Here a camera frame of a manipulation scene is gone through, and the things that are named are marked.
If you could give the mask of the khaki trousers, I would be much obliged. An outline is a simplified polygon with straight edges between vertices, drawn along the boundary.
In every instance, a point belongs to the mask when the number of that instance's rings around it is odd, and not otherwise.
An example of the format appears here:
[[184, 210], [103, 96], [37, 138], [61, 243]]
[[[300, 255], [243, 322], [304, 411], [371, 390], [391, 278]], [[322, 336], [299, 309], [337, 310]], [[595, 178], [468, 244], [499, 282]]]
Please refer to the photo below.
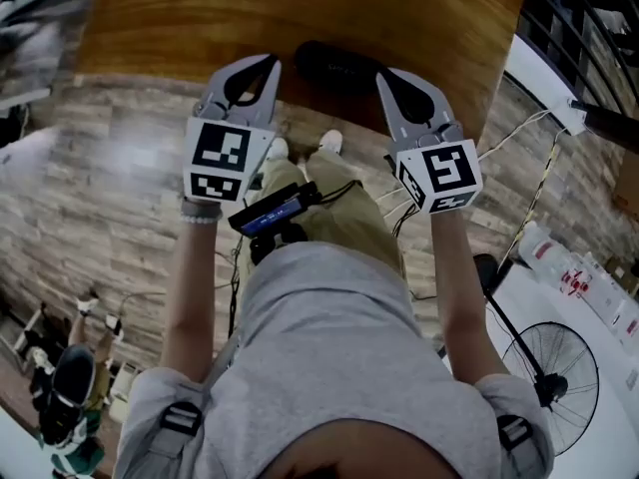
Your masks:
[[263, 188], [259, 201], [292, 184], [316, 183], [328, 195], [350, 182], [354, 186], [336, 202], [313, 206], [295, 218], [308, 236], [267, 258], [262, 274], [292, 274], [306, 281], [366, 280], [379, 275], [405, 279], [405, 266], [397, 240], [391, 235], [380, 209], [359, 184], [347, 162], [336, 152], [320, 148], [301, 170], [286, 152], [271, 152], [263, 163]]

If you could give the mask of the person's right white shoe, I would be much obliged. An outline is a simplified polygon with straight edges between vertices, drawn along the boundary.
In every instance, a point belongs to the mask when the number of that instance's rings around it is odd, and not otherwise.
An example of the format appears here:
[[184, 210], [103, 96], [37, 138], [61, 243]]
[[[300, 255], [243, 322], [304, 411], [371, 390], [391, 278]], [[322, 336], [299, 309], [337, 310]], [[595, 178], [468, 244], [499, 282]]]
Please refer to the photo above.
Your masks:
[[318, 150], [328, 151], [340, 155], [343, 135], [339, 130], [328, 130], [319, 140]]

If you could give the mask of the black oblong pouch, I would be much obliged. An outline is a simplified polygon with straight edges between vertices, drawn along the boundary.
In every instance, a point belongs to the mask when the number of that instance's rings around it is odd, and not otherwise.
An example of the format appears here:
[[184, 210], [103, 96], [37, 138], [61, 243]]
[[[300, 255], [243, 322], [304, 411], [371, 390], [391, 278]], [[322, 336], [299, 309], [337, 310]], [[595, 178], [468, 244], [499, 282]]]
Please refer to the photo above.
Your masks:
[[377, 75], [386, 70], [373, 58], [317, 40], [300, 44], [294, 63], [302, 79], [345, 97], [375, 94]]

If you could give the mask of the black pedestal fan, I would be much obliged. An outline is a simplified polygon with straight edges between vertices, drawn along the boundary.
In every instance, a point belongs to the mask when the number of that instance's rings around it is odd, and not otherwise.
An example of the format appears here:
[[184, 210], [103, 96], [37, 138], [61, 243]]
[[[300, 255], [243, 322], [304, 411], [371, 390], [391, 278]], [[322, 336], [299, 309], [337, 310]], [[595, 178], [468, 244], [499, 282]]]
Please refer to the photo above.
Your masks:
[[560, 456], [584, 435], [595, 414], [600, 392], [595, 356], [586, 341], [563, 323], [542, 321], [516, 329], [494, 297], [505, 278], [497, 259], [481, 253], [473, 260], [487, 309], [510, 338], [502, 361], [512, 374], [532, 384], [555, 454]]

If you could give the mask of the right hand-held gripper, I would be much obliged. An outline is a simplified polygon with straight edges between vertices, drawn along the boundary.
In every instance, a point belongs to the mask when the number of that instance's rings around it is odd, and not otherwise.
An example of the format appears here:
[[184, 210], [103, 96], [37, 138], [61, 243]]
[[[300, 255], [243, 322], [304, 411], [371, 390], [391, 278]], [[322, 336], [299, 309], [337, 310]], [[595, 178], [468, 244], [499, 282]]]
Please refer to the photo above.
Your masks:
[[[385, 159], [416, 208], [433, 215], [469, 206], [483, 189], [476, 147], [442, 91], [396, 68], [380, 70], [376, 83], [394, 140]], [[432, 133], [409, 139], [412, 132]]]

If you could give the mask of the black recorder box blue screen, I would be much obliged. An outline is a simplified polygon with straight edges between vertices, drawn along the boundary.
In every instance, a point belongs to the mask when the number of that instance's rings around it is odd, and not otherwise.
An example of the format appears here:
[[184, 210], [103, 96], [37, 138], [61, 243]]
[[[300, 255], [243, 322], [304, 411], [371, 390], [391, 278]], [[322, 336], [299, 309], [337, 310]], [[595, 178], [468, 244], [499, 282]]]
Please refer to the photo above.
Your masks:
[[251, 261], [258, 265], [278, 248], [309, 240], [295, 218], [321, 198], [314, 182], [302, 186], [292, 183], [229, 217], [229, 224], [249, 240]]

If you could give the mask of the person's right forearm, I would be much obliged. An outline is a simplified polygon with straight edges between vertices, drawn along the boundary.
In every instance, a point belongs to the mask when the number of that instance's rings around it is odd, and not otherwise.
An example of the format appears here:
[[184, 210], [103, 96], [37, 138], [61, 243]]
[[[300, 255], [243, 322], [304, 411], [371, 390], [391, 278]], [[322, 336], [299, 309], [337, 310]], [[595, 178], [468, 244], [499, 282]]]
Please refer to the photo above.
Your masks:
[[453, 376], [475, 384], [506, 374], [486, 328], [485, 299], [460, 211], [430, 217], [438, 317]]

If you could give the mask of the brown cardboard box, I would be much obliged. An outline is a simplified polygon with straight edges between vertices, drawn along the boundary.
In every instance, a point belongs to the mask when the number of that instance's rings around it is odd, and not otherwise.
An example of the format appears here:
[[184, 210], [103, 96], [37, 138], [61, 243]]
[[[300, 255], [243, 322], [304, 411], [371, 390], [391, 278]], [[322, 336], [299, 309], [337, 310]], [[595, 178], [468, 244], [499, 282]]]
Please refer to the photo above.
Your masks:
[[620, 211], [639, 222], [639, 154], [625, 152], [612, 200]]

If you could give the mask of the person's left forearm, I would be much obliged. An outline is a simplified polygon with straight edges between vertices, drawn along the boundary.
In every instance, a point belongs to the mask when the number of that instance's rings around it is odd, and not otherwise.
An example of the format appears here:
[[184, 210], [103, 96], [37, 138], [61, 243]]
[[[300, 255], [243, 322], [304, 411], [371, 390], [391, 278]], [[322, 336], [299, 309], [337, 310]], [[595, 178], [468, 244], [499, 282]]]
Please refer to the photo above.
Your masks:
[[213, 359], [217, 229], [182, 223], [170, 275], [160, 365], [194, 382], [207, 377]]

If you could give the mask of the person's bare neck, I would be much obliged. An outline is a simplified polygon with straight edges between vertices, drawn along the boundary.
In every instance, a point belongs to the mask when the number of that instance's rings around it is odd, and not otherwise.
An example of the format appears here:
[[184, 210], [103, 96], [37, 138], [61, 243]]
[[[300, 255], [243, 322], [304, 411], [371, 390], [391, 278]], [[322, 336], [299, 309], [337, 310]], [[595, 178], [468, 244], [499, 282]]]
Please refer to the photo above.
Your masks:
[[459, 479], [435, 450], [399, 429], [338, 420], [297, 438], [259, 479]]

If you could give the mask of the clear plastic bottle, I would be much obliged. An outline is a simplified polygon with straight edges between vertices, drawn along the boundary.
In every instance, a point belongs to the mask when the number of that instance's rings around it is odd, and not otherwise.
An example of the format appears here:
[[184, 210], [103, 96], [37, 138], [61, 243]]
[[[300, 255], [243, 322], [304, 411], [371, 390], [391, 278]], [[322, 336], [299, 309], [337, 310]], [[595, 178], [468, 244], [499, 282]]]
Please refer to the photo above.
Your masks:
[[524, 225], [519, 257], [543, 282], [582, 299], [622, 347], [639, 357], [639, 303], [594, 259], [570, 251], [536, 222]]

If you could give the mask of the grey t-shirt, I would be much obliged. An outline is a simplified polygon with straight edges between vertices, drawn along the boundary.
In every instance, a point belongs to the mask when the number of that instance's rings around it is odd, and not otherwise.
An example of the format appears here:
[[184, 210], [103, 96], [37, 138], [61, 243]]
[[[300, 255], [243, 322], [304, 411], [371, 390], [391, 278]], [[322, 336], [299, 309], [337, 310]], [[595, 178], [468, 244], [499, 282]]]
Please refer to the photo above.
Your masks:
[[[136, 378], [114, 479], [259, 479], [297, 438], [353, 419], [420, 439], [462, 479], [547, 479], [554, 451], [533, 387], [510, 374], [456, 380], [420, 334], [403, 279], [303, 282], [262, 274], [267, 258], [247, 284], [238, 340], [205, 382], [167, 367]], [[203, 418], [170, 457], [154, 440], [178, 401]], [[536, 451], [506, 454], [506, 414], [531, 424]]]

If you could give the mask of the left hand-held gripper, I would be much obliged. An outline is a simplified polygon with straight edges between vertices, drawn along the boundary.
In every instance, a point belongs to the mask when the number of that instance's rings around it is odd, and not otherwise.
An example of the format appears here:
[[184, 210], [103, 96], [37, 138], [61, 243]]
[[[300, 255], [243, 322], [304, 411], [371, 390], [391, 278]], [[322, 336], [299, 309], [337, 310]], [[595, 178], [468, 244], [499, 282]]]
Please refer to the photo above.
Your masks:
[[275, 137], [281, 70], [277, 56], [261, 54], [213, 74], [187, 122], [186, 197], [234, 203], [246, 193]]

